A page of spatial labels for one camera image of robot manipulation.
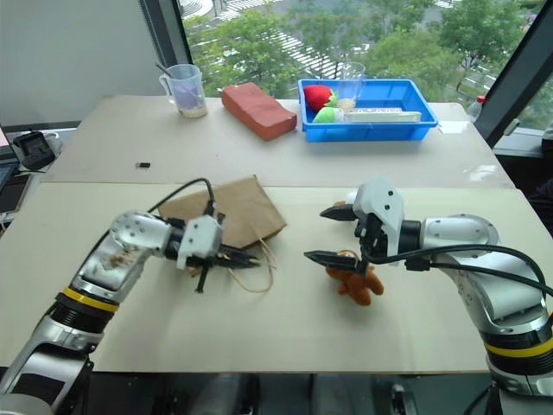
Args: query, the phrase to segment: stuffed toy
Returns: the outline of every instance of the stuffed toy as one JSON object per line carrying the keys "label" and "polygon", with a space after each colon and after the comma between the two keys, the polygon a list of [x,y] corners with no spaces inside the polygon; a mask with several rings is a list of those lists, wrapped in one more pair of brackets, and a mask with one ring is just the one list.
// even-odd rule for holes
{"label": "stuffed toy", "polygon": [[[338,254],[354,256],[359,259],[358,255],[353,251],[345,250],[338,252]],[[327,268],[327,274],[330,277],[340,280],[338,293],[342,295],[348,294],[355,303],[364,306],[371,305],[371,294],[369,290],[374,292],[377,296],[381,296],[384,293],[384,286],[373,271],[374,266],[370,266],[366,271],[366,275],[363,277],[353,271]]]}
{"label": "stuffed toy", "polygon": [[328,86],[309,85],[303,88],[305,102],[313,112],[319,112],[324,106],[336,106],[338,97]]}
{"label": "stuffed toy", "polygon": [[340,123],[344,121],[344,110],[340,108],[321,108],[315,118],[314,123]]}

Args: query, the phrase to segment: plastic bottle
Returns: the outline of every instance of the plastic bottle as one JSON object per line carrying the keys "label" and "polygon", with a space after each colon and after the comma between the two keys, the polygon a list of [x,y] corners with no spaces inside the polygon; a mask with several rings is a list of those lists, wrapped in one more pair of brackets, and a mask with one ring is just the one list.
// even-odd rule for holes
{"label": "plastic bottle", "polygon": [[486,96],[479,95],[476,97],[476,100],[468,106],[467,108],[467,115],[468,119],[470,119],[470,122],[473,123],[478,119],[478,116],[482,112],[482,104],[486,101]]}

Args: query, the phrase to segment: plastic pitcher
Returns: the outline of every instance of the plastic pitcher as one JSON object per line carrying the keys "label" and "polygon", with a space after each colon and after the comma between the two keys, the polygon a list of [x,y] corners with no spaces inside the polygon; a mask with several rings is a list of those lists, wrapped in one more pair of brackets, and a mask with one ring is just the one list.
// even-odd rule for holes
{"label": "plastic pitcher", "polygon": [[169,78],[164,73],[159,77],[159,82],[165,89],[169,102],[175,104],[184,117],[198,118],[206,115],[206,95],[201,86],[199,68],[183,64],[168,67],[167,70],[173,77]]}

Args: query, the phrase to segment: measuring cup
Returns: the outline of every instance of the measuring cup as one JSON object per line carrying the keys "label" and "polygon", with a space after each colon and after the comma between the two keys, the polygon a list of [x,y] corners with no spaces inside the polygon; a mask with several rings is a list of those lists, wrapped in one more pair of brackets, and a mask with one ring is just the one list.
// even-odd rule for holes
{"label": "measuring cup", "polygon": [[355,108],[365,79],[365,65],[348,61],[342,64],[338,85],[338,108],[350,111]]}
{"label": "measuring cup", "polygon": [[159,82],[165,89],[169,102],[187,118],[203,117],[207,114],[206,95],[201,86],[201,71],[195,65],[174,65],[159,77]]}

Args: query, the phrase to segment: paper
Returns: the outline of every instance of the paper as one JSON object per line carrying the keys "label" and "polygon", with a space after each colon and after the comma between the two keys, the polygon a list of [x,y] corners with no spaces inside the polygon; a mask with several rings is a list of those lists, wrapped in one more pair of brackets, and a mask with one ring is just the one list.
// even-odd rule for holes
{"label": "paper", "polygon": [[[214,190],[217,211],[226,215],[223,243],[243,248],[277,234],[286,226],[255,176],[218,186]],[[192,219],[203,211],[207,191],[183,196],[160,206],[164,217]]]}

